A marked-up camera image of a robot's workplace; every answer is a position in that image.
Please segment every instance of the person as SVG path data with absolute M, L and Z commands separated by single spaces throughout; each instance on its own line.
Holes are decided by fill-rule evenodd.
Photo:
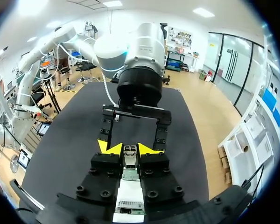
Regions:
M 69 56 L 67 55 L 67 53 L 61 47 L 57 46 L 54 49 L 53 58 L 54 58 L 54 61 L 55 61 L 55 66 L 58 65 L 58 69 L 57 69 L 57 72 L 56 72 L 57 86 L 55 87 L 55 91 L 57 92 L 57 91 L 60 91 L 63 87 L 61 85 L 60 70 L 62 68 L 65 68 L 65 67 L 69 66 L 69 60 L 68 60 Z M 70 85 L 70 74 L 69 74 L 69 72 L 66 73 L 66 82 L 67 82 L 67 85 Z

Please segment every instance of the black cylinder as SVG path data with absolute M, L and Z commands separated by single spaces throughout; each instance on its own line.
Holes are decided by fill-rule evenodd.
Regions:
M 120 106 L 139 104 L 156 107 L 162 97 L 162 78 L 149 67 L 126 69 L 120 75 L 117 93 Z

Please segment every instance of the screw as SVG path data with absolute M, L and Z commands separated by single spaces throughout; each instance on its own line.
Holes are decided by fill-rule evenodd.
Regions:
M 157 196 L 159 195 L 159 193 L 156 191 L 156 190 L 152 190 L 148 193 L 148 197 L 153 199 L 153 198 L 156 198 Z
M 88 224 L 88 220 L 84 216 L 78 216 L 75 218 L 76 224 Z
M 77 186 L 76 192 L 80 194 L 80 193 L 82 193 L 84 190 L 85 190 L 85 189 L 84 189 L 83 186 Z
M 220 197 L 215 197 L 214 203 L 215 204 L 221 204 L 222 203 L 221 198 Z
M 107 171 L 108 176 L 113 176 L 114 175 L 114 170 L 110 169 Z
M 169 173 L 169 172 L 170 172 L 170 169 L 169 169 L 169 168 L 164 168 L 164 169 L 163 169 L 163 172 L 164 172 L 164 173 Z
M 111 196 L 111 194 L 110 194 L 110 192 L 108 190 L 101 191 L 100 195 L 101 195 L 101 197 L 105 197 L 105 198 Z
M 177 186 L 177 187 L 174 188 L 174 192 L 180 194 L 180 193 L 183 192 L 183 189 L 182 189 L 181 186 Z
M 232 208 L 230 206 L 225 206 L 223 209 L 222 209 L 222 212 L 224 215 L 230 215 L 231 212 L 232 212 Z
M 145 170 L 145 174 L 151 175 L 151 174 L 153 174 L 153 171 L 151 169 L 147 169 L 147 170 Z
M 96 168 L 90 168 L 89 170 L 89 174 L 95 175 L 98 172 L 98 170 Z

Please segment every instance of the black mat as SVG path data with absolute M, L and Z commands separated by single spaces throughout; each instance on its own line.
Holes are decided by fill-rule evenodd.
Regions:
M 116 87 L 108 83 L 115 102 Z M 104 84 L 87 84 L 56 117 L 36 149 L 22 186 L 44 206 L 54 202 L 58 192 L 75 198 L 76 186 L 87 174 L 90 159 L 99 151 L 102 104 L 111 104 Z M 207 202 L 209 191 L 201 144 L 181 93 L 163 88 L 159 107 L 172 113 L 166 154 L 172 173 L 185 191 L 185 201 Z M 155 129 L 155 120 L 120 117 L 120 122 L 114 123 L 112 145 L 141 142 L 152 147 Z

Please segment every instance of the cardboard box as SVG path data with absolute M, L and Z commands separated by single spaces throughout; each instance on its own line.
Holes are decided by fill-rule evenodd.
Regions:
M 225 174 L 225 183 L 226 184 L 232 184 L 232 179 L 231 179 L 231 173 L 230 172 L 227 172 Z
M 226 157 L 226 152 L 225 152 L 225 149 L 223 147 L 218 148 L 218 153 L 219 153 L 220 159 Z
M 223 166 L 224 172 L 225 173 L 229 172 L 229 163 L 228 163 L 227 157 L 222 158 L 221 162 L 222 162 L 222 166 Z

